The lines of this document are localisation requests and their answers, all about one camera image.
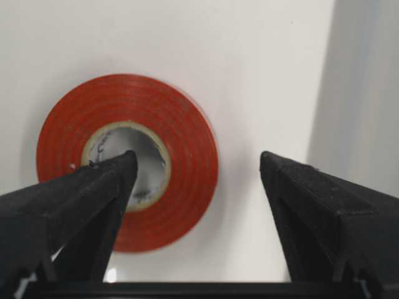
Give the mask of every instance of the white backdrop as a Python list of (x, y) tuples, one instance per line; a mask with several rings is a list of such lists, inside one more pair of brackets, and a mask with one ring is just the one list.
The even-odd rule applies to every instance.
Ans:
[(213, 201), (173, 245), (114, 254), (117, 280), (281, 281), (263, 150), (306, 159), (333, 1), (1, 1), (0, 193), (37, 182), (40, 128), (71, 88), (135, 73), (176, 85), (219, 146)]

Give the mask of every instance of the tape roll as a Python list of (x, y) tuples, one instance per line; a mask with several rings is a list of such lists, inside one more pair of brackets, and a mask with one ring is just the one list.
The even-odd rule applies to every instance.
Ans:
[(71, 90), (42, 127), (36, 157), (39, 181), (73, 172), (93, 153), (102, 154), (111, 133), (125, 130), (155, 144), (164, 176), (149, 196), (152, 201), (128, 209), (114, 249), (157, 249), (199, 221), (218, 179), (216, 143), (206, 118), (175, 88), (138, 75), (108, 75)]

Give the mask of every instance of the tape core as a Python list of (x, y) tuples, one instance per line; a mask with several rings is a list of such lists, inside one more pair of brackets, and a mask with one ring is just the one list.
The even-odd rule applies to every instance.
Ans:
[(127, 150), (137, 156), (137, 180), (127, 211), (147, 209), (156, 203), (168, 187), (171, 174), (169, 152), (162, 139), (152, 130), (134, 121), (116, 121), (99, 128), (87, 141), (82, 165), (110, 159)]

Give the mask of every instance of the white wall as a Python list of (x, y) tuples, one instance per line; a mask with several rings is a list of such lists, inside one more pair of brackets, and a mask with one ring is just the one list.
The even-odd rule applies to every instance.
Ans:
[(287, 279), (263, 150), (307, 156), (333, 1), (1, 1), (0, 193), (37, 182), (43, 121), (71, 88), (136, 73), (189, 93), (214, 126), (219, 183), (199, 224), (115, 254), (118, 280)]

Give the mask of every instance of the red tape roll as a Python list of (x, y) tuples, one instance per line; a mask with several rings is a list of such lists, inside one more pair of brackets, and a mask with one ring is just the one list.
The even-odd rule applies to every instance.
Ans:
[(212, 132), (200, 110), (171, 86), (138, 75), (108, 75), (79, 85), (52, 109), (37, 145), (39, 181), (81, 164), (89, 138), (101, 127), (134, 121), (155, 132), (170, 155), (171, 176), (150, 207), (127, 212), (115, 250), (141, 252), (170, 244), (204, 214), (218, 179)]

